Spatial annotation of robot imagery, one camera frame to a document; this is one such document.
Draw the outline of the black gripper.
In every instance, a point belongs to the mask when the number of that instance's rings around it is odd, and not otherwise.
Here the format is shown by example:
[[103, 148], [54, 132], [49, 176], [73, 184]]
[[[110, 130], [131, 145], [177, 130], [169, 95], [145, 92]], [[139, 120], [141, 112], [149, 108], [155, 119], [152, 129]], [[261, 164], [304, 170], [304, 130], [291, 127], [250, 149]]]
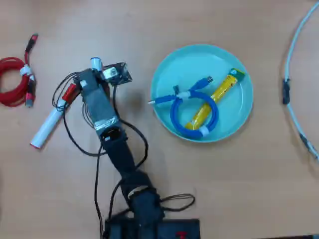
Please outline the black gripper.
[[110, 99], [110, 87], [101, 71], [83, 70], [77, 73], [75, 84], [80, 90], [83, 102], [87, 102], [86, 98], [98, 89], [102, 90], [108, 100]]

